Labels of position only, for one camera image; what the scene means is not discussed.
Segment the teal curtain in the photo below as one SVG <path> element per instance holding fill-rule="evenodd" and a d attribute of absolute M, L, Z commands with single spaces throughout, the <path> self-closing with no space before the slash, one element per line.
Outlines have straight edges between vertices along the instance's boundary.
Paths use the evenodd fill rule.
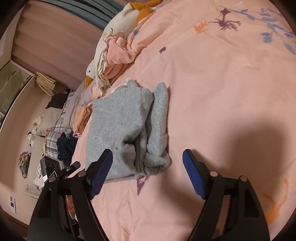
<path fill-rule="evenodd" d="M 123 10 L 123 6 L 112 0 L 41 0 L 62 8 L 101 30 Z"/>

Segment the beige pillow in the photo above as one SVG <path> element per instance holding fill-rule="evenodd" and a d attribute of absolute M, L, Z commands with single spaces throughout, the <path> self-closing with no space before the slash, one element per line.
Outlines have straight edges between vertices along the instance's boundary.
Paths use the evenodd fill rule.
<path fill-rule="evenodd" d="M 45 109 L 45 114 L 40 124 L 38 125 L 36 135 L 45 137 L 47 129 L 55 126 L 61 113 L 62 113 L 62 109 L 59 109 L 59 108 Z"/>

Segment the cream folded garment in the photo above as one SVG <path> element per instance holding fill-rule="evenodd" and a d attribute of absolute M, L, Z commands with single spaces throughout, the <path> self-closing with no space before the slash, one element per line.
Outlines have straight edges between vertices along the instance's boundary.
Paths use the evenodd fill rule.
<path fill-rule="evenodd" d="M 107 66 L 107 50 L 108 45 L 106 39 L 114 34 L 114 29 L 106 27 L 102 33 L 102 36 L 97 43 L 97 47 L 94 55 L 94 69 L 95 69 L 95 81 L 96 85 L 100 89 L 104 89 L 109 85 L 109 80 L 103 77 L 104 70 Z"/>

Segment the white goose plush toy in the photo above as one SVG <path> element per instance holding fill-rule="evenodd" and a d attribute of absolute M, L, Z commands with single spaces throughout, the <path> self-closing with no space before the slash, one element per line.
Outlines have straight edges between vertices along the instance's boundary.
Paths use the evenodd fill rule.
<path fill-rule="evenodd" d="M 97 44 L 94 59 L 89 64 L 91 70 L 94 71 L 94 80 L 97 87 L 104 89 L 110 84 L 109 78 L 103 75 L 107 67 L 107 38 L 121 37 L 126 40 L 137 23 L 149 15 L 154 10 L 154 7 L 160 3 L 161 1 L 127 3 L 123 10 L 107 24 Z"/>

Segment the black garment on pillow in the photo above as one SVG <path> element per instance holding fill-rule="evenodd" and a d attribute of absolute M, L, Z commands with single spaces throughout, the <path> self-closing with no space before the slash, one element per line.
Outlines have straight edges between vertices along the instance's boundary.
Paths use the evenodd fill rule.
<path fill-rule="evenodd" d="M 66 89 L 65 93 L 57 93 L 53 95 L 50 102 L 45 107 L 45 109 L 49 109 L 49 108 L 62 109 L 68 98 L 69 93 L 70 93 L 70 89 Z"/>

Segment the grey New York sweatshirt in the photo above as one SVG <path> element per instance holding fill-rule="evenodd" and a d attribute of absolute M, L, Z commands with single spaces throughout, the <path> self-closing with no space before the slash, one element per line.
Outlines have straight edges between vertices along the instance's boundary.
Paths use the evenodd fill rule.
<path fill-rule="evenodd" d="M 107 97 L 93 101 L 85 169 L 89 170 L 109 149 L 113 163 L 107 182 L 165 171 L 171 164 L 167 152 L 168 108 L 169 93 L 163 82 L 150 91 L 129 80 Z"/>

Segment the orange folded garment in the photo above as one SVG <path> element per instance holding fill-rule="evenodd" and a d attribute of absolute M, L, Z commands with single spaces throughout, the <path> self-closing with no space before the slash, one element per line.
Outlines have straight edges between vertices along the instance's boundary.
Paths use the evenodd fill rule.
<path fill-rule="evenodd" d="M 82 135 L 85 126 L 92 114 L 92 103 L 87 106 L 77 106 L 74 123 L 73 123 L 73 137 L 78 138 Z"/>

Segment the pink curtain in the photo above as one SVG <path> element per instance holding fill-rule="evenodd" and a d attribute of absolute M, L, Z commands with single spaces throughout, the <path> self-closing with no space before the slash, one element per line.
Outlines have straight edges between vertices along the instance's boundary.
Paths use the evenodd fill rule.
<path fill-rule="evenodd" d="M 11 59 L 72 90 L 86 77 L 102 30 L 52 4 L 29 1 L 22 10 Z"/>

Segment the colourful woven wall decoration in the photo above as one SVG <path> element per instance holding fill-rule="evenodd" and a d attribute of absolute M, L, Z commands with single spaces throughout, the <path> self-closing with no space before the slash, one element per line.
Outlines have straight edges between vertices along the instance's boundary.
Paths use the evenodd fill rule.
<path fill-rule="evenodd" d="M 31 152 L 22 152 L 18 159 L 18 167 L 24 179 L 28 177 L 31 154 Z"/>

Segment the yellow pleated curtain fabric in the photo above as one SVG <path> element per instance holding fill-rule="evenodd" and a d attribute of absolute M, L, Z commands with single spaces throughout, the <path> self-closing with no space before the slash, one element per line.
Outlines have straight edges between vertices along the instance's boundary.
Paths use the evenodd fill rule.
<path fill-rule="evenodd" d="M 57 81 L 43 73 L 37 72 L 36 73 L 36 85 L 43 90 L 48 96 L 53 96 L 55 94 L 55 87 Z"/>

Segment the pink printed duvet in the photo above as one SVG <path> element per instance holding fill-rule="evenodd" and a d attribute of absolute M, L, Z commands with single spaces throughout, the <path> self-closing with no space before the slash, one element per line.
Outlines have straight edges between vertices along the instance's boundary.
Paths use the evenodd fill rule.
<path fill-rule="evenodd" d="M 203 200 L 182 153 L 251 182 L 275 238 L 295 211 L 295 34 L 271 1 L 171 1 L 127 38 L 132 78 L 170 93 L 169 168 L 107 183 L 93 200 L 110 240 L 186 240 Z"/>

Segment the small plush toy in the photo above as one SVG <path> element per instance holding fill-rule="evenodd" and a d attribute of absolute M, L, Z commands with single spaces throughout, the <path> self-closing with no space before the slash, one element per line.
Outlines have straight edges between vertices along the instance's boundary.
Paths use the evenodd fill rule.
<path fill-rule="evenodd" d="M 45 137 L 44 134 L 38 130 L 38 127 L 41 124 L 43 117 L 44 117 L 44 115 L 42 114 L 42 115 L 38 116 L 37 118 L 35 118 L 35 120 L 33 122 L 32 130 L 30 132 L 28 132 L 27 140 L 28 140 L 30 147 L 33 147 L 36 136 Z"/>

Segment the navy crumpled garment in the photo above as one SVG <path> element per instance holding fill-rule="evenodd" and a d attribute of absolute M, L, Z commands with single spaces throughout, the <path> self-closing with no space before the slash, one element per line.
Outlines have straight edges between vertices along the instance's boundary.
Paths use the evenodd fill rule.
<path fill-rule="evenodd" d="M 72 157 L 75 152 L 78 139 L 73 137 L 73 134 L 70 134 L 70 137 L 67 137 L 65 133 L 62 133 L 57 139 L 57 148 L 58 148 L 58 160 L 62 161 L 64 166 L 69 167 L 72 162 Z"/>

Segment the pink folded garment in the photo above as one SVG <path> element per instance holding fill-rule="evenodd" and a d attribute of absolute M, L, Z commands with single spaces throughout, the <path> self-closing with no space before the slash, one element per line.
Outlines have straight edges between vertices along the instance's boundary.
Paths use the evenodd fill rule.
<path fill-rule="evenodd" d="M 128 40 L 125 39 L 123 32 L 115 33 L 106 39 L 108 45 L 107 50 L 107 66 L 104 70 L 103 77 L 109 80 L 111 86 L 114 80 L 121 75 L 126 67 L 133 62 L 136 57 L 136 52 L 131 48 Z M 104 95 L 106 88 L 98 91 L 100 95 Z"/>

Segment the white wall socket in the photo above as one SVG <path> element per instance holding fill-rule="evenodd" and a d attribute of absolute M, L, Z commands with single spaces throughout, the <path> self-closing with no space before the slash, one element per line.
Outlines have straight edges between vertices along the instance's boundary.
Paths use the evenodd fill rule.
<path fill-rule="evenodd" d="M 16 199 L 12 196 L 10 196 L 10 207 L 11 207 L 11 212 L 16 214 Z"/>

